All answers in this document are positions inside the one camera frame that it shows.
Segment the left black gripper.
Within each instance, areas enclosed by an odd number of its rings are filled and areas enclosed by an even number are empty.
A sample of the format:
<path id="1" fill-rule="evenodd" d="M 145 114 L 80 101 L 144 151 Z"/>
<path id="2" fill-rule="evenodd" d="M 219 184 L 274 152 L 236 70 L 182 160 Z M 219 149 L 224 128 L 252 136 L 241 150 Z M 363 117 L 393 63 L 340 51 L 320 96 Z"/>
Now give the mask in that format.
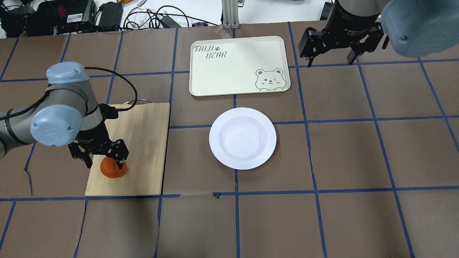
<path id="1" fill-rule="evenodd" d="M 98 125 L 93 129 L 81 130 L 75 140 L 68 145 L 73 158 L 81 159 L 87 168 L 93 165 L 90 154 L 105 155 L 115 161 L 116 167 L 121 170 L 128 158 L 128 148 L 123 139 L 114 142 L 110 140 L 108 129 L 105 125 Z"/>

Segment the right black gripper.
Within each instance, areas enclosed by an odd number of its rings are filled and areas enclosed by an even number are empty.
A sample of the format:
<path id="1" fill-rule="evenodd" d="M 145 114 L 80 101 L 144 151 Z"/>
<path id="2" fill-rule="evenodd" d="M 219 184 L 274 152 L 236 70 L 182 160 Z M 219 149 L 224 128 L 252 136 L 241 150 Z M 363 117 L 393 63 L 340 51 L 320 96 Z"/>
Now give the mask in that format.
<path id="1" fill-rule="evenodd" d="M 346 11 L 341 5 L 334 5 L 328 16 L 326 26 L 317 31 L 306 28 L 298 48 L 300 57 L 308 60 L 310 68 L 315 57 L 330 49 L 347 48 L 351 50 L 346 57 L 352 65 L 358 56 L 376 49 L 384 36 L 377 15 L 357 16 Z"/>

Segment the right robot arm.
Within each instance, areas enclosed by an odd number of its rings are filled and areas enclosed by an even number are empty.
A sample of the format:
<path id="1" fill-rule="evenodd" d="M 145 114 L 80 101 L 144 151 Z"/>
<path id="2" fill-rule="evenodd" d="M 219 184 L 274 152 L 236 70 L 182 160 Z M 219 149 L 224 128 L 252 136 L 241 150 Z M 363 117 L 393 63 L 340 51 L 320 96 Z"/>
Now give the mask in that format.
<path id="1" fill-rule="evenodd" d="M 420 58 L 458 44 L 457 0 L 336 0 L 322 30 L 308 27 L 298 45 L 299 55 L 313 60 L 331 49 L 350 48 L 349 65 L 373 52 L 386 36 L 404 57 Z"/>

